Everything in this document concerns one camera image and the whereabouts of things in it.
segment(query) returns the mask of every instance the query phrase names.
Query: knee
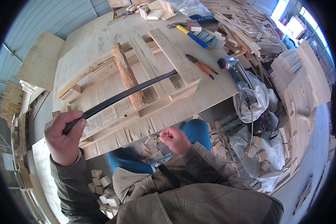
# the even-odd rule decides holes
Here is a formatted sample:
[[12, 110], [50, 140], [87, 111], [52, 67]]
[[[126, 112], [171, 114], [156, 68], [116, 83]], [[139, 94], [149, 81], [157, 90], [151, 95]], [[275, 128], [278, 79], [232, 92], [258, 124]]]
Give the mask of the knee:
[[208, 124], [201, 119], [192, 119], [188, 121], [183, 127], [185, 126], [190, 127], [190, 128], [208, 129]]

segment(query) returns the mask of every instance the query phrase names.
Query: left hand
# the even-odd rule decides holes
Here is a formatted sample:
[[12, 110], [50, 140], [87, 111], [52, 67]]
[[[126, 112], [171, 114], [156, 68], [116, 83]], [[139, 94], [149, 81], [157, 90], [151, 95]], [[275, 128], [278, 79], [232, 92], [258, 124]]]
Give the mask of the left hand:
[[79, 120], [67, 135], [62, 134], [62, 131], [67, 123], [80, 118], [82, 114], [81, 110], [62, 113], [45, 125], [44, 136], [47, 146], [52, 159], [60, 166], [70, 166], [77, 159], [80, 150], [78, 144], [87, 121]]

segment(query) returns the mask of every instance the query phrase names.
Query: metal wall panel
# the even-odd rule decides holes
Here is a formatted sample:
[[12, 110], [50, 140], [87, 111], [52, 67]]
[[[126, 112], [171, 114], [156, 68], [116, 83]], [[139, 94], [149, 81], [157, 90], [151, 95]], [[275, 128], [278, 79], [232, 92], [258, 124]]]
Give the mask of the metal wall panel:
[[[6, 46], [21, 60], [43, 31], [66, 40], [67, 36], [91, 20], [111, 11], [107, 0], [30, 0], [22, 8], [4, 38]], [[0, 48], [0, 81], [18, 83], [19, 61]], [[0, 94], [5, 84], [0, 83]]]
[[247, 0], [247, 2], [268, 16], [271, 16], [278, 4], [278, 0]]
[[91, 2], [98, 16], [102, 16], [112, 11], [108, 0], [91, 0]]

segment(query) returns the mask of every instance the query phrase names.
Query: workbench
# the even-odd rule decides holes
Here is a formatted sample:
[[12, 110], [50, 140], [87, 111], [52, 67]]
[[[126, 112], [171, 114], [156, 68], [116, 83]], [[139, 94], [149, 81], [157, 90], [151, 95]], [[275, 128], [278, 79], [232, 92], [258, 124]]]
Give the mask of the workbench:
[[[65, 107], [66, 103], [58, 98], [58, 94], [62, 92], [65, 86], [69, 86], [70, 83], [79, 84], [82, 92], [80, 97], [70, 104], [71, 110], [86, 111], [107, 100], [109, 97], [126, 90], [122, 84], [119, 72], [112, 74], [110, 79], [103, 81], [98, 81], [93, 73], [88, 74], [82, 80], [80, 78], [89, 71], [90, 67], [97, 66], [112, 57], [111, 46], [114, 43], [124, 45], [129, 43], [132, 37], [149, 36], [148, 32], [154, 29], [160, 29], [171, 43], [179, 49], [181, 54], [190, 54], [210, 65], [219, 73], [219, 75], [214, 75], [215, 80], [212, 80], [202, 73], [198, 67], [189, 62], [191, 64], [187, 64], [187, 66], [191, 66], [194, 72], [200, 77], [200, 82], [194, 94], [169, 103], [166, 103], [167, 99], [163, 98], [160, 103], [154, 106], [154, 109], [143, 108], [139, 110], [138, 118], [132, 119], [131, 123], [119, 130], [112, 127], [104, 127], [94, 135], [86, 135], [86, 138], [91, 137], [93, 139], [91, 141], [94, 141], [94, 144], [83, 148], [86, 152], [86, 159], [115, 150], [130, 142], [160, 131], [206, 110], [237, 93], [233, 79], [228, 74], [228, 71], [221, 70], [217, 65], [220, 57], [227, 56], [227, 53], [223, 49], [203, 49], [179, 29], [168, 29], [166, 27], [168, 24], [185, 22], [187, 19], [189, 18], [180, 12], [177, 13], [177, 16], [165, 21], [146, 21], [139, 14], [133, 14], [112, 25], [103, 25], [100, 31], [87, 37], [59, 60], [54, 82], [53, 112], [62, 110]], [[160, 66], [165, 73], [174, 69], [162, 52], [155, 54], [155, 56], [161, 63]], [[138, 83], [148, 80], [147, 74], [139, 61], [136, 61], [131, 67]]]

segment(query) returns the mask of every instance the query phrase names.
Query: jacket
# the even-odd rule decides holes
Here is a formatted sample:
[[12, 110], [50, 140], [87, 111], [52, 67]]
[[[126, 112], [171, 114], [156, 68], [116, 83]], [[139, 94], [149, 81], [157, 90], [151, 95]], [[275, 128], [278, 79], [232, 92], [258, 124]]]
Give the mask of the jacket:
[[69, 218], [70, 223], [281, 221], [284, 209], [279, 200], [253, 190], [246, 180], [239, 178], [236, 171], [216, 159], [198, 142], [186, 155], [181, 158], [174, 155], [165, 164], [180, 180], [179, 188], [175, 189], [159, 170], [149, 177], [136, 178], [132, 186], [115, 184], [120, 178], [114, 174], [113, 187], [120, 200], [125, 193], [131, 193], [120, 206], [116, 217], [109, 221], [99, 210], [97, 199], [89, 190], [83, 176], [85, 157], [84, 151], [81, 152], [83, 156], [69, 167], [58, 166], [51, 159], [51, 175], [58, 186], [62, 212]]

